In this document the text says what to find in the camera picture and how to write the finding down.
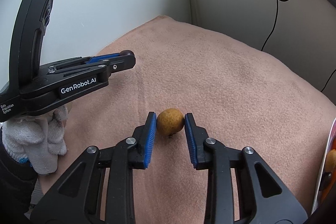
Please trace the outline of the left white gloved hand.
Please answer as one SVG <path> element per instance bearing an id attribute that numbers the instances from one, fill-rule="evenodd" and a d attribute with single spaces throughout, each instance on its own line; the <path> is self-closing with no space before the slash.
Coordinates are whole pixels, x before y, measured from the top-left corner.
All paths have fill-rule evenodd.
<path id="1" fill-rule="evenodd" d="M 40 116 L 20 116 L 2 124 L 2 143 L 18 163 L 30 162 L 39 175 L 58 169 L 58 157 L 67 152 L 64 140 L 69 104 Z"/>

